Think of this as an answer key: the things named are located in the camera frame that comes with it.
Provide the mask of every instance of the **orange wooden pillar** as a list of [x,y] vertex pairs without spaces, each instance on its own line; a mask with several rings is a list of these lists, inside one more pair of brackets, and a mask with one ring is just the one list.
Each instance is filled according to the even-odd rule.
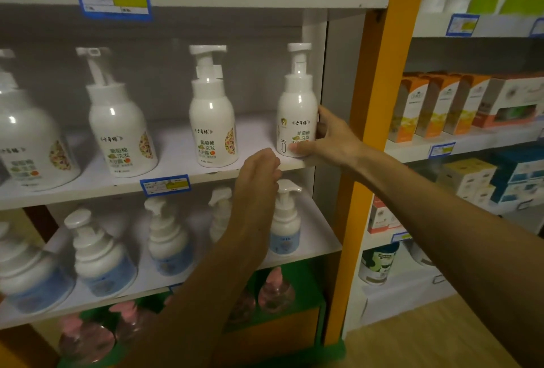
[[[408,55],[420,0],[389,0],[386,11],[369,11],[364,21],[350,127],[367,145],[383,150]],[[341,254],[329,255],[328,292],[332,295],[324,345],[336,344],[344,323],[351,282],[372,193],[343,175],[336,205],[336,236]]]

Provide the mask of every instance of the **wooden floor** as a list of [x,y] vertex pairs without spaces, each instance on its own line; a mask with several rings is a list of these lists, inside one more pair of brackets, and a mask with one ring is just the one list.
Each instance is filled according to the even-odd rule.
[[343,361],[320,368],[520,368],[455,295],[350,332]]

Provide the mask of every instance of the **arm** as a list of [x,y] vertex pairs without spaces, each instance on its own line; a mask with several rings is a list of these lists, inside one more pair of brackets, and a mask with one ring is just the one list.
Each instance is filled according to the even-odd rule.
[[246,160],[225,234],[119,368],[208,366],[232,307],[267,254],[279,165],[270,149]]
[[513,357],[544,364],[544,240],[363,144],[325,108],[320,114],[325,137],[291,150],[341,166],[377,194]]

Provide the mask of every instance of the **white shelf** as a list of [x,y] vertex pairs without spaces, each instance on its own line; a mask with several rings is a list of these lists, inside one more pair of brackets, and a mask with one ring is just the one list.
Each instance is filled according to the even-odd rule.
[[[544,204],[544,198],[534,199],[527,203],[521,200],[511,200],[509,202],[502,202],[500,204],[497,204],[495,202],[489,202],[487,207],[485,207],[484,209],[490,213],[493,213],[494,215],[504,215],[505,213],[523,210],[524,207],[535,207],[541,204]],[[366,251],[367,249],[377,248],[379,246],[388,245],[392,242],[399,242],[401,240],[411,239],[411,236],[409,234],[404,234],[405,232],[407,232],[407,230],[402,226],[391,228],[383,232],[378,232],[377,234],[371,234],[368,232],[368,230],[365,230],[363,235],[363,251]],[[396,234],[399,235],[396,236],[395,241],[393,241],[393,236]]]
[[[238,176],[244,161],[263,148],[276,148],[275,112],[236,116],[236,133],[240,158],[222,168],[206,168],[196,162],[195,147],[187,121],[166,121],[150,124],[159,164],[151,172],[134,178],[114,178],[90,131],[67,134],[67,140],[82,168],[81,175],[65,185],[42,192],[27,192],[13,180],[0,184],[0,210],[45,205],[69,200],[83,200],[121,193],[142,192],[140,179],[189,175],[191,184],[231,179]],[[280,157],[283,171],[314,166],[316,159]]]
[[500,126],[481,129],[472,126],[466,135],[450,135],[442,132],[437,138],[424,139],[414,135],[411,142],[397,144],[387,141],[385,153],[402,163],[424,160],[429,157],[431,147],[455,142],[452,155],[475,152],[482,149],[498,148],[536,141],[544,129],[544,121],[535,121],[521,125]]
[[[171,196],[171,200],[179,208],[180,217],[186,218],[184,224],[192,234],[195,262],[200,261],[212,245],[208,235],[212,216],[211,209],[207,205],[212,189],[213,184],[206,184],[191,192]],[[144,200],[143,195],[130,195],[93,200],[85,204],[94,212],[102,227],[125,242],[132,259],[138,264],[136,280],[121,296],[109,299],[97,298],[81,281],[77,281],[72,294],[63,303],[43,314],[24,315],[7,301],[3,301],[0,304],[0,330],[164,292],[168,286],[184,282],[194,266],[173,277],[160,275],[154,267],[146,248],[150,214],[143,208]],[[342,245],[308,193],[303,192],[297,196],[296,205],[302,220],[299,248],[288,256],[276,255],[269,251],[259,269],[325,255],[342,249]],[[51,240],[47,242],[45,248],[57,253],[62,263],[68,269],[73,269],[74,252],[72,237],[68,229],[59,228]]]
[[[412,37],[445,37],[450,13],[426,13],[417,16]],[[528,37],[538,16],[481,14],[471,37]]]

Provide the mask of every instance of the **hand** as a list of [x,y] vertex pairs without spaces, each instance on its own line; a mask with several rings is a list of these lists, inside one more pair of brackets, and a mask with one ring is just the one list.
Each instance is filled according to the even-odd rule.
[[307,156],[317,155],[332,165],[354,168],[365,145],[351,131],[348,124],[326,107],[319,105],[321,121],[317,124],[317,139],[297,142],[289,150]]
[[280,158],[272,149],[262,149],[246,159],[236,179],[231,218],[225,236],[241,239],[246,252],[255,255],[255,267],[268,252],[274,215]]

